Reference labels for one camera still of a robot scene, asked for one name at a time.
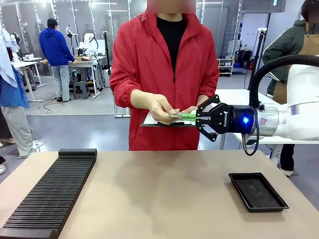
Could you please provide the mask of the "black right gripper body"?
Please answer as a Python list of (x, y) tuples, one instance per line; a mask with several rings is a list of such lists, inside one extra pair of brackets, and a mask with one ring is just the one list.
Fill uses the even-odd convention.
[(213, 107), (221, 110), (220, 118), (211, 118), (214, 126), (205, 126), (207, 131), (215, 131), (217, 135), (225, 133), (249, 134), (256, 128), (257, 111), (250, 106), (237, 106), (220, 103)]

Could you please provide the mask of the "person's right hand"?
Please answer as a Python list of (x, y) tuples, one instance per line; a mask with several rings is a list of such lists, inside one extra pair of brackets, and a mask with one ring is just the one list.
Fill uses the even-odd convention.
[(173, 121), (169, 115), (179, 113), (179, 109), (174, 109), (164, 95), (137, 89), (131, 93), (131, 104), (134, 108), (148, 110), (154, 120), (165, 125), (170, 125)]

